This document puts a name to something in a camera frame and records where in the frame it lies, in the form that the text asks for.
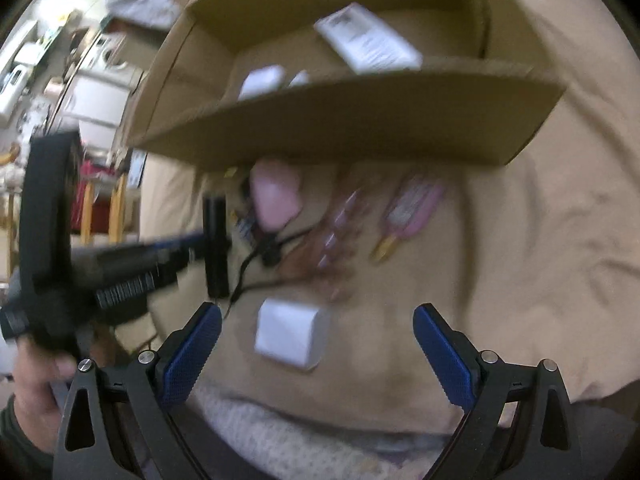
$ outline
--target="cardboard box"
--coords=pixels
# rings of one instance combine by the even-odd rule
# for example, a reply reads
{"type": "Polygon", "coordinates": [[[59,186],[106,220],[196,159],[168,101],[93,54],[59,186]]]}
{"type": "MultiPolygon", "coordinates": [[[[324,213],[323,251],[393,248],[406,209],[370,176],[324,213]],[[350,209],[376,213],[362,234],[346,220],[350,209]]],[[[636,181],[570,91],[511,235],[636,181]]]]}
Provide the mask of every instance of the cardboard box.
{"type": "Polygon", "coordinates": [[[180,1],[129,143],[207,171],[265,155],[506,164],[564,89],[516,0],[180,1]],[[421,69],[356,76],[313,29],[351,2],[420,51],[421,69]],[[238,102],[249,72],[272,64],[310,83],[238,102]]]}

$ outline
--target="metal screw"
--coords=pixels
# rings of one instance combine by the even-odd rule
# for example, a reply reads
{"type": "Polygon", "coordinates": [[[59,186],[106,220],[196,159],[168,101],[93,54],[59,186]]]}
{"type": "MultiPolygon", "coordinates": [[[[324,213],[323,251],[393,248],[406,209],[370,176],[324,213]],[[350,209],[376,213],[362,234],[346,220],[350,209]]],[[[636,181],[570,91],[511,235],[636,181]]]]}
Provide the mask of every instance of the metal screw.
{"type": "Polygon", "coordinates": [[[483,350],[480,357],[482,358],[482,361],[491,365],[498,362],[498,354],[493,350],[483,350]]]}
{"type": "Polygon", "coordinates": [[[558,370],[558,365],[551,359],[545,359],[544,361],[542,361],[542,365],[550,372],[555,372],[556,370],[558,370]]]}
{"type": "Polygon", "coordinates": [[[143,365],[148,365],[156,358],[156,353],[153,350],[145,350],[138,355],[138,362],[143,365]]]}
{"type": "Polygon", "coordinates": [[[91,370],[91,367],[93,365],[94,362],[91,361],[91,359],[82,359],[82,361],[80,361],[80,364],[78,365],[78,370],[80,370],[82,373],[88,372],[89,370],[91,370]]]}

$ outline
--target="beige fabric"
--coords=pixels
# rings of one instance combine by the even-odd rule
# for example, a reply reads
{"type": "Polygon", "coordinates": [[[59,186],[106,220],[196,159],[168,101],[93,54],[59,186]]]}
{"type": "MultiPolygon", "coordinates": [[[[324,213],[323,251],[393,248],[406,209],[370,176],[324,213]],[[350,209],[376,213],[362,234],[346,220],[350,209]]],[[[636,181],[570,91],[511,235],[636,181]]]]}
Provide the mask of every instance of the beige fabric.
{"type": "MultiPolygon", "coordinates": [[[[412,334],[412,310],[431,301],[478,348],[523,364],[553,358],[573,400],[606,396],[640,377],[640,62],[599,0],[523,2],[569,82],[532,143],[501,170],[431,166],[450,179],[444,202],[386,266],[371,267],[364,262],[379,214],[402,173],[379,166],[385,180],[358,245],[358,295],[331,306],[320,365],[303,374],[254,354],[265,294],[252,292],[234,307],[204,374],[321,422],[450,431],[460,414],[412,334]]],[[[331,174],[305,169],[297,226],[321,214],[331,174]]],[[[143,236],[196,227],[207,186],[225,184],[150,157],[143,236]]],[[[232,265],[242,257],[236,251],[232,265]]],[[[319,301],[300,289],[272,294],[319,301]]],[[[156,322],[165,332],[181,327],[205,296],[202,266],[193,267],[179,290],[152,302],[156,322]]]]}

